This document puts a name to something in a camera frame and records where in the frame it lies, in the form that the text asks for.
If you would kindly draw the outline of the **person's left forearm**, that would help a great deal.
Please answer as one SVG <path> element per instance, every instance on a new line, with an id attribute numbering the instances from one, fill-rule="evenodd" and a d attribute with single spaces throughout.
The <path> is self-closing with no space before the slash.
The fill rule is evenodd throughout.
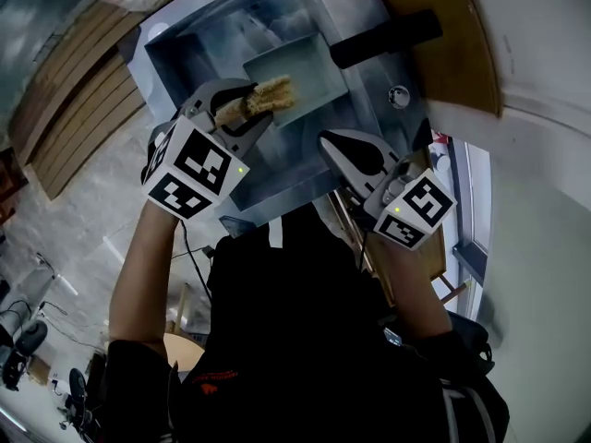
<path id="1" fill-rule="evenodd" d="M 167 356 L 163 336 L 177 224 L 174 215 L 145 203 L 112 295 L 110 341 L 138 342 Z"/>

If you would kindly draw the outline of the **round wooden table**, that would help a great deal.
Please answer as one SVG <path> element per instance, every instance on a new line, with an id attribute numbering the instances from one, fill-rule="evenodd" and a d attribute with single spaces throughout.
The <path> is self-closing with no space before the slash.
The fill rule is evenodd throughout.
<path id="1" fill-rule="evenodd" d="M 177 365 L 181 373 L 191 371 L 204 354 L 204 349 L 182 330 L 183 315 L 187 304 L 189 286 L 185 283 L 178 306 L 173 311 L 175 319 L 165 324 L 163 343 L 170 365 Z"/>

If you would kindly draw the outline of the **stainless steel sink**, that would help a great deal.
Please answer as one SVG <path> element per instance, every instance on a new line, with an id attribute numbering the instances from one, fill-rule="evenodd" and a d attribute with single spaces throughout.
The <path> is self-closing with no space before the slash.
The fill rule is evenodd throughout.
<path id="1" fill-rule="evenodd" d="M 207 80 L 243 78 L 243 64 L 313 33 L 331 45 L 386 22 L 382 0 L 174 0 L 140 26 L 127 62 L 154 119 L 170 120 Z M 338 186 L 320 157 L 321 130 L 353 128 L 383 137 L 400 155 L 430 141 L 426 109 L 404 54 L 381 54 L 343 71 L 348 92 L 278 128 L 247 154 L 246 178 L 217 209 L 220 216 L 263 224 Z M 405 86 L 397 110 L 390 88 Z"/>

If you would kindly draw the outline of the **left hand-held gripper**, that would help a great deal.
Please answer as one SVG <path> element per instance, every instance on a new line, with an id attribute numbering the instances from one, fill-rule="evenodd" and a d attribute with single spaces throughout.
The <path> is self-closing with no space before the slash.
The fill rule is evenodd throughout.
<path id="1" fill-rule="evenodd" d="M 265 111 L 218 127 L 213 117 L 227 103 L 248 96 L 257 83 L 222 78 L 203 83 L 169 122 L 151 135 L 141 178 L 148 200 L 189 221 L 207 216 L 242 180 L 242 158 L 273 121 Z"/>

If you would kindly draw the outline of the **round chrome sink knob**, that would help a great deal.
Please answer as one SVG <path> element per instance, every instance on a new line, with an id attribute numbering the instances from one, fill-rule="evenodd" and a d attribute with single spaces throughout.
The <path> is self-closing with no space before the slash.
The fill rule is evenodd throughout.
<path id="1" fill-rule="evenodd" d="M 403 110 L 409 105 L 411 95 L 405 86 L 397 85 L 389 89 L 388 101 L 393 108 Z"/>

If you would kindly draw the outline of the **person's right forearm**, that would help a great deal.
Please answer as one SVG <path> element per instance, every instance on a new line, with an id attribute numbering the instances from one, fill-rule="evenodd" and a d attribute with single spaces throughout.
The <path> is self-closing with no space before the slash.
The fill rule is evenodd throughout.
<path id="1" fill-rule="evenodd" d="M 372 236 L 385 254 L 394 304 L 408 332 L 419 340 L 451 332 L 448 312 L 431 284 L 420 255 L 377 234 Z"/>

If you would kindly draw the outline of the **standing floor fan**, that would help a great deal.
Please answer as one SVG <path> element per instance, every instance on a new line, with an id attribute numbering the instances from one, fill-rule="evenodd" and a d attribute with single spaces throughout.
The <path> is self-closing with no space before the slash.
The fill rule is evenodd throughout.
<path id="1" fill-rule="evenodd" d="M 31 357 L 47 337 L 47 324 L 38 318 L 45 305 L 41 301 L 33 310 L 20 299 L 0 310 L 0 386 L 8 390 L 18 391 Z"/>

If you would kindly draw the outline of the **wooden backsplash board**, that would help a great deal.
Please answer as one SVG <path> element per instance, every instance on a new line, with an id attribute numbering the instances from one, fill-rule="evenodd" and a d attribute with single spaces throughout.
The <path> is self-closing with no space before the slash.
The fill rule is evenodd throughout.
<path id="1" fill-rule="evenodd" d="M 430 9 L 442 35 L 411 50 L 423 96 L 501 115 L 502 97 L 485 26 L 474 0 L 382 0 L 393 15 Z"/>

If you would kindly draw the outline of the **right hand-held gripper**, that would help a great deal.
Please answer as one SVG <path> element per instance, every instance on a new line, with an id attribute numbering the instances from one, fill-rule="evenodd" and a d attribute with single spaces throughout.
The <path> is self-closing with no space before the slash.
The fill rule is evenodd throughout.
<path id="1" fill-rule="evenodd" d="M 456 199 L 432 169 L 407 158 L 397 163 L 390 146 L 377 135 L 324 130 L 318 144 L 320 155 L 344 185 L 368 197 L 363 210 L 376 220 L 373 231 L 410 251 L 429 239 L 456 207 Z"/>

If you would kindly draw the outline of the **black office chair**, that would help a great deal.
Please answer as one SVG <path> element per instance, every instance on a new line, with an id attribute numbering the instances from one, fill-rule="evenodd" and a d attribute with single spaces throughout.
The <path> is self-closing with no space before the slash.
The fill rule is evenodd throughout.
<path id="1" fill-rule="evenodd" d="M 65 406 L 58 408 L 64 417 L 59 426 L 63 431 L 72 426 L 83 441 L 94 443 L 100 434 L 101 425 L 87 405 L 86 380 L 77 368 L 70 370 L 68 379 L 70 391 Z"/>

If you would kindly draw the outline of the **grey window frame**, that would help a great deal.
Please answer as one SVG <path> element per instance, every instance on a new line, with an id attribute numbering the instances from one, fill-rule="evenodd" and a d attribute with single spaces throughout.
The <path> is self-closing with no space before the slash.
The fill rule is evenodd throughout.
<path id="1" fill-rule="evenodd" d="M 492 206 L 489 153 L 455 138 L 449 145 L 449 153 L 458 231 L 458 242 L 452 253 L 461 266 L 461 277 L 471 276 L 483 286 Z"/>

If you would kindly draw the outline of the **yellow fibrous loofah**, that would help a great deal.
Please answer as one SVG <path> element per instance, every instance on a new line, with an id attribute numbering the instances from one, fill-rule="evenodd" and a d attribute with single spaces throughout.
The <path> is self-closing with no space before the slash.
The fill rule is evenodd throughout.
<path id="1" fill-rule="evenodd" d="M 243 118 L 250 119 L 254 115 L 265 112 L 276 113 L 287 110 L 296 104 L 292 79 L 288 75 L 269 79 L 256 85 L 246 95 L 240 95 L 225 102 L 221 109 L 216 110 L 213 117 L 215 125 L 229 125 Z"/>

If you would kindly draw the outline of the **slatted wooden pallet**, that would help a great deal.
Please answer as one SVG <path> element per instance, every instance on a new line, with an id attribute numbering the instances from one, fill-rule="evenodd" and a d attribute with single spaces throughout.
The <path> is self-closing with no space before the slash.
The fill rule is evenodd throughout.
<path id="1" fill-rule="evenodd" d="M 144 101 L 117 44 L 142 12 L 95 1 L 59 36 L 7 126 L 22 166 L 57 198 L 88 158 Z"/>

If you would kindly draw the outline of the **black backpack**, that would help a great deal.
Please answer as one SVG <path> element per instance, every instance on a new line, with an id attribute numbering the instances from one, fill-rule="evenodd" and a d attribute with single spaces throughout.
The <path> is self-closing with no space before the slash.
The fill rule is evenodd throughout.
<path id="1" fill-rule="evenodd" d="M 451 311 L 448 312 L 448 315 L 452 322 L 452 328 L 460 335 L 466 348 L 475 357 L 480 371 L 487 375 L 495 366 L 492 349 L 488 342 L 488 332 L 469 318 Z"/>

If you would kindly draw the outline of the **person's black shirt torso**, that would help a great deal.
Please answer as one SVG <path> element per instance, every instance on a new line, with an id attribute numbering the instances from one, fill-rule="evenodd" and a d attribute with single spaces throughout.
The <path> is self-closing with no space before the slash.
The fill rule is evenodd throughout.
<path id="1" fill-rule="evenodd" d="M 105 443 L 503 443 L 509 409 L 460 335 L 401 345 L 378 284 L 312 205 L 226 236 L 207 281 L 211 331 L 180 377 L 149 347 L 109 341 Z"/>

